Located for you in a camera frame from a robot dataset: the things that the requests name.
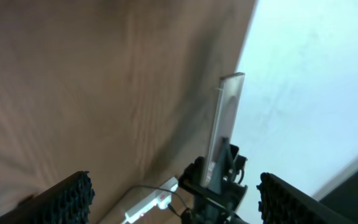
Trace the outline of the white power strip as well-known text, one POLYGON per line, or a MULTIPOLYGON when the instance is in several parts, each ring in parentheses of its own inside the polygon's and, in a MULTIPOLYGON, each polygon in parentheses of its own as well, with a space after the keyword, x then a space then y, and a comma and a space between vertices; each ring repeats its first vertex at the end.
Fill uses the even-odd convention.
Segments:
POLYGON ((138 219, 142 218, 147 212, 154 207, 160 210, 165 210, 172 202, 172 196, 178 188, 178 179, 172 177, 168 179, 160 187, 152 187, 146 185, 136 185, 132 189, 148 189, 152 190, 151 193, 146 195, 142 200, 132 205, 124 213, 124 221, 122 224, 135 223, 138 219))

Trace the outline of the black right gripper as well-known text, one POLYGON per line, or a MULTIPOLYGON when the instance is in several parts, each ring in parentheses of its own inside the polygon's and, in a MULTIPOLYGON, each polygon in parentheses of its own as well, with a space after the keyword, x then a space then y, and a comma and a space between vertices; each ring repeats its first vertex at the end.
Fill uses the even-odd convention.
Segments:
POLYGON ((228 137, 222 138, 211 180, 203 187, 200 180, 204 157, 195 159, 178 180, 179 187, 194 196, 192 212, 198 215, 233 212, 247 192, 246 186, 235 181, 237 175, 244 175, 246 161, 237 146, 230 146, 228 137))

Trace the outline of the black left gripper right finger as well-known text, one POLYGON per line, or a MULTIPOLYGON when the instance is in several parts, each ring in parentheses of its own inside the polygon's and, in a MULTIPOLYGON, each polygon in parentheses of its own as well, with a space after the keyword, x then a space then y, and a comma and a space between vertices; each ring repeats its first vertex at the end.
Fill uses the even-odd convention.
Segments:
POLYGON ((264 223, 276 224, 352 224, 315 199, 274 174, 264 172, 261 183, 258 211, 264 223))

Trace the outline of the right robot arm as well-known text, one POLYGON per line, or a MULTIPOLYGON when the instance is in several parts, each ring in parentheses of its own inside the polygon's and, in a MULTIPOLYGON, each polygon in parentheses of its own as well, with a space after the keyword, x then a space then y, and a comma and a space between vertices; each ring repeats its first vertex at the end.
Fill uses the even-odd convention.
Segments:
POLYGON ((239 148, 223 138, 217 162, 212 168, 209 183, 201 185, 204 157, 198 157, 178 180, 180 188, 194 196, 193 207, 180 216, 182 223, 244 223, 237 208, 246 196, 248 186, 241 182, 247 158, 239 148))

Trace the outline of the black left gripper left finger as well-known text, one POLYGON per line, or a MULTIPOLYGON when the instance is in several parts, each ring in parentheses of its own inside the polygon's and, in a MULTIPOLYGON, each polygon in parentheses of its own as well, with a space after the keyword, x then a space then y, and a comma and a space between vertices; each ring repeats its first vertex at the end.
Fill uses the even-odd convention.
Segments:
POLYGON ((87 171, 78 171, 0 216, 0 224, 86 224, 94 189, 87 171))

